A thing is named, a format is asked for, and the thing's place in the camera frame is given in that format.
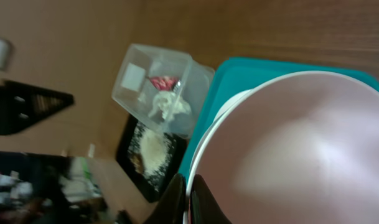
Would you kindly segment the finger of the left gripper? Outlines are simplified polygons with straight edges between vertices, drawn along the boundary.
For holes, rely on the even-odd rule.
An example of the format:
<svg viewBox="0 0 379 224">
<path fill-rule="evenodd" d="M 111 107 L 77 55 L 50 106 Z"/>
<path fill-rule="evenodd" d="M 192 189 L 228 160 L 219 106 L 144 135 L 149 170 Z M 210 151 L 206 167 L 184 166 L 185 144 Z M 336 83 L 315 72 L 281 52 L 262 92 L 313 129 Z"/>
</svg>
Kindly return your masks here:
<svg viewBox="0 0 379 224">
<path fill-rule="evenodd" d="M 0 85 L 0 136 L 17 134 L 74 102 L 68 93 L 5 80 Z"/>
</svg>

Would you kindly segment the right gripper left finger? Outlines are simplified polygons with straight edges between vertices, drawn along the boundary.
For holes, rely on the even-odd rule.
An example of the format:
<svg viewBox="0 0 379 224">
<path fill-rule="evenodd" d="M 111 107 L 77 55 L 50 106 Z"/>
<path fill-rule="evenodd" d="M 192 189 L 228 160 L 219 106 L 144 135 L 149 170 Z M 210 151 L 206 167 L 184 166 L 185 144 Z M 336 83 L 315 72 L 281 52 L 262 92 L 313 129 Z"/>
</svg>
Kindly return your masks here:
<svg viewBox="0 0 379 224">
<path fill-rule="evenodd" d="M 144 224 L 182 224 L 186 200 L 185 188 L 184 176 L 180 173 L 175 174 Z"/>
</svg>

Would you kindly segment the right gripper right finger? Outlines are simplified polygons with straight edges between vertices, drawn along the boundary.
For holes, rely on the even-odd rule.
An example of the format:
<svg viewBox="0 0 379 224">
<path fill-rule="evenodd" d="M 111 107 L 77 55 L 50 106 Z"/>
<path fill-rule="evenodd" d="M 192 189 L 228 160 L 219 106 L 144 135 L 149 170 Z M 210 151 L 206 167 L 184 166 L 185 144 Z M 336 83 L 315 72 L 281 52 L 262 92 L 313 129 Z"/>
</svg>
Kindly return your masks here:
<svg viewBox="0 0 379 224">
<path fill-rule="evenodd" d="M 194 177 L 190 193 L 190 222 L 191 224 L 231 224 L 199 174 Z"/>
</svg>

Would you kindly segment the brown food scrap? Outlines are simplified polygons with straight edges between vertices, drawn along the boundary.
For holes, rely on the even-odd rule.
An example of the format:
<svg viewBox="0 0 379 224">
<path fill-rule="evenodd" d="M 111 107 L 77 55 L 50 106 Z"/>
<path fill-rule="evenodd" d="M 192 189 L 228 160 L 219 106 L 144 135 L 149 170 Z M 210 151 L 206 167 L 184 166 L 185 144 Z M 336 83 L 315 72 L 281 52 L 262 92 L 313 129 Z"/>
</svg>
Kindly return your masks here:
<svg viewBox="0 0 379 224">
<path fill-rule="evenodd" d="M 144 173 L 144 166 L 143 166 L 143 160 L 140 154 L 133 154 L 130 158 L 135 171 L 138 174 L 143 174 Z"/>
</svg>

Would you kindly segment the white rice pile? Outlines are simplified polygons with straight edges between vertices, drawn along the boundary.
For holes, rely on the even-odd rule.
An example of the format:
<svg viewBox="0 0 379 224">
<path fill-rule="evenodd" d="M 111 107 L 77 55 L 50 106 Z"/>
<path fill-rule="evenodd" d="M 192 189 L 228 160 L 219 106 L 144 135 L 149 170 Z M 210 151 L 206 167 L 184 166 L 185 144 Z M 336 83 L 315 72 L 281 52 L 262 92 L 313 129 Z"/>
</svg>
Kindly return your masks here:
<svg viewBox="0 0 379 224">
<path fill-rule="evenodd" d="M 166 177 L 167 168 L 172 159 L 174 139 L 168 134 L 155 132 L 138 122 L 128 147 L 128 159 L 140 154 L 144 173 L 139 174 L 156 191 L 160 192 Z"/>
</svg>

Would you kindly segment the white napkin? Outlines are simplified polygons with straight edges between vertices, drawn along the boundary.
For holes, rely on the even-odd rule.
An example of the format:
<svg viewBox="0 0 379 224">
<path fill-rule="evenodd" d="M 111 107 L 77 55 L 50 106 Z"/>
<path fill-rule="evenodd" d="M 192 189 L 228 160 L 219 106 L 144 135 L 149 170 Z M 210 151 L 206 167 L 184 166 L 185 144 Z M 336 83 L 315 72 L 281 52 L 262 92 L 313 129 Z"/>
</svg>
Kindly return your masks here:
<svg viewBox="0 0 379 224">
<path fill-rule="evenodd" d="M 173 91 L 160 91 L 153 98 L 148 116 L 151 118 L 158 112 L 161 112 L 163 120 L 173 121 L 176 114 L 191 114 L 192 110 L 189 103 Z"/>
</svg>

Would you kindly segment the small pink bowl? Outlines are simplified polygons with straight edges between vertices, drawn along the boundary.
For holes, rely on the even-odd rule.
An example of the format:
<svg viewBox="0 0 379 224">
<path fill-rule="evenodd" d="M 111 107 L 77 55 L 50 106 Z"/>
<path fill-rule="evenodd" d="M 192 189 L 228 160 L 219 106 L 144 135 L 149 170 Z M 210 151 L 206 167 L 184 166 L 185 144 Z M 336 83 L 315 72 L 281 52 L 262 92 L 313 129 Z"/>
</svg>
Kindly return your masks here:
<svg viewBox="0 0 379 224">
<path fill-rule="evenodd" d="M 203 177 L 232 223 L 379 223 L 379 92 L 332 72 L 253 91 L 200 140 Z"/>
</svg>

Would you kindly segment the red foil snack wrapper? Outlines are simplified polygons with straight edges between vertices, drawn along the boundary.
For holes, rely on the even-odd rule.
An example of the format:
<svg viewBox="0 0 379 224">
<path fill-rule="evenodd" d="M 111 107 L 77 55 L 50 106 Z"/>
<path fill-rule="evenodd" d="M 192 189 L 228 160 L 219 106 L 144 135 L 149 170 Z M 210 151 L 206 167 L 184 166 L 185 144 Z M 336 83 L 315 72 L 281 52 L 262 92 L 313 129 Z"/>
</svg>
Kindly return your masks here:
<svg viewBox="0 0 379 224">
<path fill-rule="evenodd" d="M 180 80 L 177 77 L 150 77 L 148 80 L 159 91 L 172 91 Z"/>
</svg>

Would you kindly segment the large pink plate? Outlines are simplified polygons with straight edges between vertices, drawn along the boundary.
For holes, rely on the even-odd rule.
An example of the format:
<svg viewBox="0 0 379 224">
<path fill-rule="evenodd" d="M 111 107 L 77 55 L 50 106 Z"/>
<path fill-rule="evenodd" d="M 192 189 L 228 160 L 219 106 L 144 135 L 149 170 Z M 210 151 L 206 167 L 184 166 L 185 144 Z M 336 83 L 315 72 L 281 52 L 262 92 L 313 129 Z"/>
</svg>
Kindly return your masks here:
<svg viewBox="0 0 379 224">
<path fill-rule="evenodd" d="M 217 111 L 213 122 L 224 119 L 225 116 L 228 116 L 230 112 L 234 110 L 252 91 L 252 89 L 241 91 L 229 98 Z"/>
</svg>

